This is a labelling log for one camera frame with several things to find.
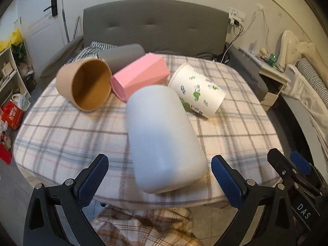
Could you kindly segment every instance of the pink vase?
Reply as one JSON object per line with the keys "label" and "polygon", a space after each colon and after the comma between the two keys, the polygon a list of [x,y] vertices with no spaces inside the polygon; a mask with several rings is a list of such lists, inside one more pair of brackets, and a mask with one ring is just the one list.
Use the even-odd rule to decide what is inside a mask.
{"label": "pink vase", "polygon": [[163,56],[149,53],[114,74],[112,89],[122,102],[142,87],[162,84],[170,74]]}

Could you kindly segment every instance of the white cup with green print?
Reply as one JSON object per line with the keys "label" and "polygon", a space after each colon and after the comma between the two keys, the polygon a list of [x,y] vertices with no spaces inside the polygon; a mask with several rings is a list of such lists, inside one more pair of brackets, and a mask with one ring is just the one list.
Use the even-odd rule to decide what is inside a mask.
{"label": "white cup with green print", "polygon": [[214,117],[226,95],[210,78],[188,63],[178,68],[168,87],[178,94],[184,107],[191,108],[207,118]]}

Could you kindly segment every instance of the metal pole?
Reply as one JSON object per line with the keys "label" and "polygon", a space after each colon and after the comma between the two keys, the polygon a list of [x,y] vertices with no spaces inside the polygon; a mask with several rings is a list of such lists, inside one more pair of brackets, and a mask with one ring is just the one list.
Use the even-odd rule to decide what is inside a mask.
{"label": "metal pole", "polygon": [[64,9],[62,10],[62,13],[63,13],[63,20],[64,20],[64,27],[65,27],[66,39],[67,39],[67,42],[69,43],[69,37],[68,37],[68,31],[67,31],[67,26],[66,26],[66,18],[65,18]]}
{"label": "metal pole", "polygon": [[75,23],[75,29],[74,29],[73,39],[75,39],[75,36],[76,36],[76,30],[77,30],[77,24],[79,22],[79,18],[80,18],[80,16],[77,16],[76,23]]}

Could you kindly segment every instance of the gray headboard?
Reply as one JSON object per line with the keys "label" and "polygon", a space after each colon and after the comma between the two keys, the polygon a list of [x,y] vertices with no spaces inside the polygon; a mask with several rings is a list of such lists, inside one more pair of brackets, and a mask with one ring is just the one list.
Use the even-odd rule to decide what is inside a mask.
{"label": "gray headboard", "polygon": [[84,47],[139,43],[145,52],[220,55],[228,13],[173,0],[125,0],[84,9]]}

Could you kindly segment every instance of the cup opening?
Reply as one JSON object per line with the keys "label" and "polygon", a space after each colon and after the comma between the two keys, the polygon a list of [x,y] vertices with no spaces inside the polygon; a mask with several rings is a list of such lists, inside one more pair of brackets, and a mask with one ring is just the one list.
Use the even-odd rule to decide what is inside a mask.
{"label": "cup opening", "polygon": [[124,88],[122,85],[118,82],[118,80],[114,77],[112,77],[112,86],[113,91],[116,93],[116,95],[120,98],[121,101],[126,101],[126,95]]}
{"label": "cup opening", "polygon": [[76,104],[84,111],[98,109],[108,98],[112,73],[101,60],[83,63],[72,83],[72,95]]}

